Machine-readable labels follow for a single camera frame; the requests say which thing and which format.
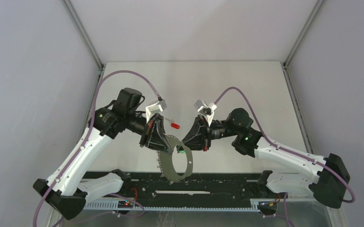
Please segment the metal disc keyring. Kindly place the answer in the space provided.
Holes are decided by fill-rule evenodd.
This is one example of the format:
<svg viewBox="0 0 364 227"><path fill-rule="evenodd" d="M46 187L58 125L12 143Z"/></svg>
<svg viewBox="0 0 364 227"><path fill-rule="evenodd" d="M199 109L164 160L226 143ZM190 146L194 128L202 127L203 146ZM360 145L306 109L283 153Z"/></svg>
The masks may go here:
<svg viewBox="0 0 364 227"><path fill-rule="evenodd" d="M171 146L171 152L157 151L158 168L162 176L167 178L171 183L179 182L189 177L193 173L193 154L189 147L187 147L181 140L174 135L166 135L166 139ZM176 172L173 165L173 153L177 147L182 147L187 159L186 170L183 174Z"/></svg>

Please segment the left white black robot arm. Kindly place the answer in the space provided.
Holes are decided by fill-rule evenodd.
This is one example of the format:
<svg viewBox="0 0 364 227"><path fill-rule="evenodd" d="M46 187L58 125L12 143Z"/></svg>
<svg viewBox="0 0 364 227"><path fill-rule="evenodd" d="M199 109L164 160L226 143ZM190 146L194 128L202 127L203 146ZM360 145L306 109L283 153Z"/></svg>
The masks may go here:
<svg viewBox="0 0 364 227"><path fill-rule="evenodd" d="M146 106L143 94L132 88L124 88L117 99L97 109L88 122L80 142L71 151L61 166L46 180L37 179L33 188L59 212L63 219L75 218L84 206L102 196L116 193L120 197L129 195L131 184L121 170L111 171L104 177L81 183L87 169L98 154L124 130L140 136L139 145L151 150L170 154L173 151L166 139L163 116L165 100L159 97Z"/></svg>

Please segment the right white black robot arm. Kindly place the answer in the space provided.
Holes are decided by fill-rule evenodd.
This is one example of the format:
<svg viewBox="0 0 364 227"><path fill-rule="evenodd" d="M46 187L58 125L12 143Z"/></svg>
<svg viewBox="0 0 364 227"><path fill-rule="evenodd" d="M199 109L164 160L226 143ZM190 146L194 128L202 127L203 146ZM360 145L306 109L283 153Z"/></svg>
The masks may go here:
<svg viewBox="0 0 364 227"><path fill-rule="evenodd" d="M208 122L207 117L199 114L182 141L191 150L208 151L213 140L234 136L232 146L241 155L290 168L293 172L288 174L280 175L274 170L265 173L256 185L263 198L273 193L303 191L333 209L349 202L344 196L349 191L350 175L340 156L330 153L324 157L282 146L252 128L252 124L253 119L243 108L234 109L222 121Z"/></svg>

